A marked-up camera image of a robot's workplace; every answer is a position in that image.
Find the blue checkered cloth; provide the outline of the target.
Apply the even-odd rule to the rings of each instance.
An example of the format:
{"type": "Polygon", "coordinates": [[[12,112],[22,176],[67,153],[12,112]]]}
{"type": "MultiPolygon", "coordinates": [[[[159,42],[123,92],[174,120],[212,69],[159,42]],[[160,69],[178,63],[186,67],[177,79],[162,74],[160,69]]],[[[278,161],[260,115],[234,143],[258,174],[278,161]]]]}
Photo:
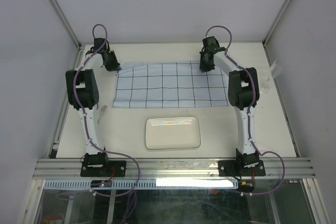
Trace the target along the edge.
{"type": "Polygon", "coordinates": [[[201,72],[197,61],[125,65],[117,74],[116,108],[228,106],[227,75],[201,72]]]}

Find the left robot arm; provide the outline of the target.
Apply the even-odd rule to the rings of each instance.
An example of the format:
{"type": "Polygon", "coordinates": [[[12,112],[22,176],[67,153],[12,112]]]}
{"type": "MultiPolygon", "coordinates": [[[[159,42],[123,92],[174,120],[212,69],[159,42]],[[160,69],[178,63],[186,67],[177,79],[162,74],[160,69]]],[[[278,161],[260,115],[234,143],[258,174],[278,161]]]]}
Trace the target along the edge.
{"type": "Polygon", "coordinates": [[[86,141],[82,164],[85,169],[91,168],[97,175],[104,176],[110,170],[110,163],[98,130],[100,95],[95,69],[99,68],[108,72],[121,70],[115,52],[104,38],[95,38],[84,62],[68,70],[65,77],[68,101],[79,115],[86,141]]]}

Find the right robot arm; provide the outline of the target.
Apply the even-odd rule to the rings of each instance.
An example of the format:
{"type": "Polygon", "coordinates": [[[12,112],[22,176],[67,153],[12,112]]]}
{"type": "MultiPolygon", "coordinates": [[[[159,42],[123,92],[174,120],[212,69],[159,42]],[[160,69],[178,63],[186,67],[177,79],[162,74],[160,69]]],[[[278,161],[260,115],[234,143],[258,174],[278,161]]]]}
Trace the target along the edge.
{"type": "Polygon", "coordinates": [[[255,108],[259,100],[258,76],[255,68],[245,68],[235,61],[227,48],[221,47],[214,37],[202,40],[199,69],[209,72],[215,67],[228,76],[228,100],[234,108],[238,127],[235,171],[247,175],[259,164],[255,148],[255,108]]]}

